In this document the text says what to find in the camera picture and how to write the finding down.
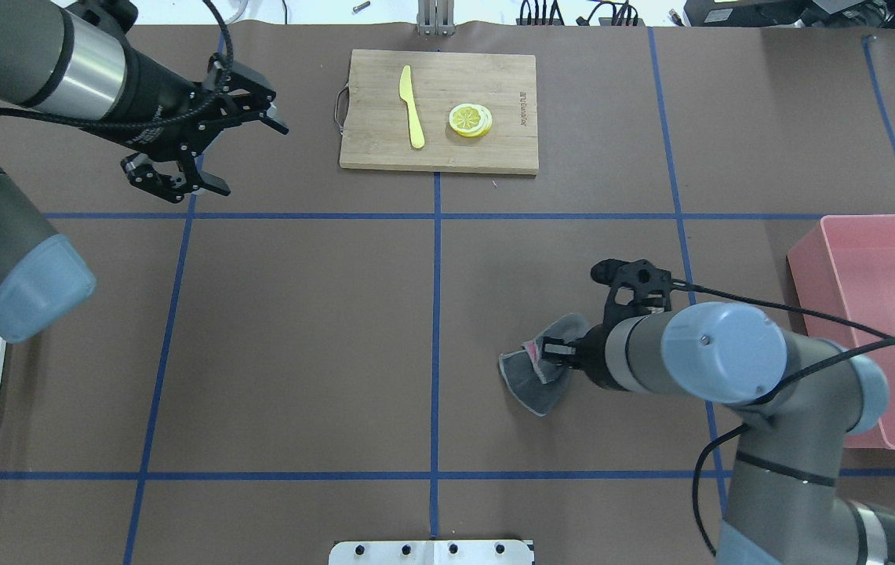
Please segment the gray cloth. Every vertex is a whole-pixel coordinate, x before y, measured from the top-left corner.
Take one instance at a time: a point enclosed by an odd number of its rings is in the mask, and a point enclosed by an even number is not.
[[[586,335],[590,323],[580,314],[566,314],[548,326],[523,348],[500,355],[500,374],[513,397],[523,407],[544,416],[555,407],[569,386],[569,368],[544,361],[541,346],[545,337],[572,342]]]

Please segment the robotic arm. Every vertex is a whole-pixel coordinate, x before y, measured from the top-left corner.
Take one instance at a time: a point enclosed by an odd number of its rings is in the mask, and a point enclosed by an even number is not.
[[[202,82],[190,82],[136,51],[126,32],[129,0],[0,0],[0,100],[30,110],[0,115],[83,129],[134,151],[121,161],[132,186],[169,202],[208,190],[231,193],[196,159],[226,128],[263,122],[286,135],[275,91],[264,76],[226,53],[210,57]],[[178,174],[154,164],[174,161]],[[17,343],[84,301],[95,276],[0,168],[0,336]]]
[[[604,323],[572,340],[545,333],[538,362],[611,390],[719,402],[744,419],[719,565],[895,564],[895,512],[835,497],[845,434],[866,432],[887,407],[874,362],[835,362],[837,344],[782,330],[748,304],[664,312],[687,283],[648,261],[602,261],[591,275],[611,286]],[[634,299],[618,304],[623,287]]]

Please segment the knife blade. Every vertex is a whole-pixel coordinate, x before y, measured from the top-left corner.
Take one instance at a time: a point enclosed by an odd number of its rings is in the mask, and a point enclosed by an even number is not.
[[[398,79],[398,97],[404,101],[409,111],[409,143],[413,149],[422,149],[426,144],[426,136],[423,136],[423,126],[419,124],[419,114],[416,111],[416,100],[412,95],[412,67],[402,67],[402,76]]]

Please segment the light blue joint cap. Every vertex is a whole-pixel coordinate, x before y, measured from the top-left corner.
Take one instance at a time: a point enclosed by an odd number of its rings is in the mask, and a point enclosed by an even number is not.
[[[671,319],[660,343],[663,363],[688,393],[723,404],[749,402],[785,372],[781,330],[749,304],[703,303]]]
[[[43,239],[0,285],[0,337],[18,343],[67,314],[95,292],[95,275],[67,236]]]
[[[839,351],[848,351],[847,347],[831,340],[824,340],[833,344]],[[859,386],[862,387],[862,415],[859,422],[848,430],[848,436],[858,436],[860,433],[869,432],[880,421],[886,409],[890,406],[890,383],[886,380],[886,373],[875,361],[864,355],[856,355],[849,359],[852,368],[859,377]]]
[[[781,565],[769,552],[744,536],[724,519],[719,532],[719,550],[715,552],[715,565]]]

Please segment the lemon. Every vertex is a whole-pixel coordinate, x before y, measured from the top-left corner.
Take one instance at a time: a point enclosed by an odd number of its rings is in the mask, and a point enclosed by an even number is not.
[[[448,118],[451,129],[465,138],[480,138],[493,128],[493,113],[481,104],[458,104]]]

